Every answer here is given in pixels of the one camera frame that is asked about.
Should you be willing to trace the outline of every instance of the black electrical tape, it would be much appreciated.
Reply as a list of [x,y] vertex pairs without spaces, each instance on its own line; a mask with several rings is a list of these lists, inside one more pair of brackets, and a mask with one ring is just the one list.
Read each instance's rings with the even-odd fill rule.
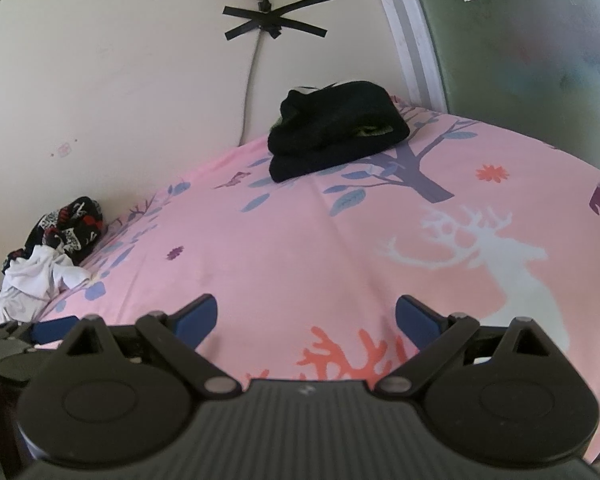
[[249,20],[260,20],[267,14],[259,10],[239,9],[238,7],[225,7],[223,14],[235,16],[236,18],[247,18]]
[[287,12],[291,12],[292,10],[297,10],[301,9],[302,7],[321,4],[329,1],[331,0],[300,0],[299,2],[288,4],[280,7],[279,9],[272,10],[271,12],[259,12],[257,10],[225,7],[224,11],[222,12],[223,14],[226,14],[227,16],[235,16],[236,18],[251,19],[251,21],[243,23],[239,27],[232,28],[232,30],[226,32],[224,36],[227,38],[227,40],[232,40],[233,38],[237,38],[238,36],[259,27],[269,32],[272,38],[276,38],[280,35],[280,33],[279,31],[272,33],[272,30],[274,28],[279,29],[280,27],[286,27],[308,32],[309,34],[315,34],[316,36],[324,38],[327,35],[327,31],[325,29],[314,27],[313,25],[309,25],[307,23],[296,22],[296,20],[281,18],[280,16],[282,14],[286,14]]
[[278,18],[273,21],[273,25],[280,25],[281,27],[294,28],[295,30],[302,30],[309,34],[315,34],[324,38],[327,35],[327,31],[324,28],[315,27],[308,23],[296,22],[296,20],[288,20],[287,18]]
[[252,30],[258,28],[260,25],[255,20],[251,20],[250,22],[243,23],[239,27],[232,28],[229,32],[224,34],[227,40],[232,40],[233,38],[237,38],[247,32],[251,32]]
[[277,14],[281,16],[282,14],[286,14],[287,12],[291,12],[292,10],[302,9],[303,7],[308,7],[310,5],[321,4],[324,2],[330,2],[331,0],[300,0],[299,2],[295,2],[292,4],[288,4],[277,9],[271,11],[272,14]]

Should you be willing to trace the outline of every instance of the folded black clothing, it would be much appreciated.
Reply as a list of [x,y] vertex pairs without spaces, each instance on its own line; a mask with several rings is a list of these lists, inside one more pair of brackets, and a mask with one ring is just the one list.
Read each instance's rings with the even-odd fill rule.
[[291,90],[280,114],[269,134],[274,182],[382,152],[409,135],[389,94],[369,81]]
[[58,248],[74,265],[79,265],[93,251],[103,232],[100,204],[88,196],[81,196],[70,204],[44,215],[29,233],[23,248],[12,251],[2,264],[2,273],[16,258],[29,259],[36,245]]

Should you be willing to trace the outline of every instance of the pink fitted sheet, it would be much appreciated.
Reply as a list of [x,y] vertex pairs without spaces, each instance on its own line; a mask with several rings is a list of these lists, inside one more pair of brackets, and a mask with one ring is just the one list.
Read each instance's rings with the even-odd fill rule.
[[600,171],[396,101],[416,133],[387,152],[274,184],[263,137],[175,180],[113,222],[92,280],[45,319],[131,324],[210,292],[199,350],[244,384],[373,383],[415,353],[394,321],[411,294],[485,324],[535,318],[600,401]]

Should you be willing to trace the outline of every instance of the blue gripper pad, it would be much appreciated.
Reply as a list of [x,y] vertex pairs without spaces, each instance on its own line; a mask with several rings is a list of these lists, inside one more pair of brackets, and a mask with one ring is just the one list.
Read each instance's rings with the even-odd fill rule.
[[50,321],[34,323],[31,328],[31,341],[35,345],[45,345],[64,339],[74,325],[78,323],[75,316],[61,317]]
[[400,297],[395,304],[395,322],[418,350],[440,337],[441,321],[445,319],[410,296]]
[[170,321],[174,335],[188,347],[196,349],[218,321],[216,298],[208,296],[200,304],[193,302],[170,316]]

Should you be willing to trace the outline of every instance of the white wall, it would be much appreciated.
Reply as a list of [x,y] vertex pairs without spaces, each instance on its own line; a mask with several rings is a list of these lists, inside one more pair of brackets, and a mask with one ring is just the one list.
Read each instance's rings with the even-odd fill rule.
[[[0,263],[39,216],[76,196],[101,201],[112,219],[237,145],[256,32],[225,40],[244,22],[223,16],[225,5],[255,8],[253,0],[0,2]],[[329,32],[265,38],[248,139],[267,133],[299,84],[364,78],[408,97],[379,0],[335,0],[289,17]],[[72,152],[60,157],[66,142]]]

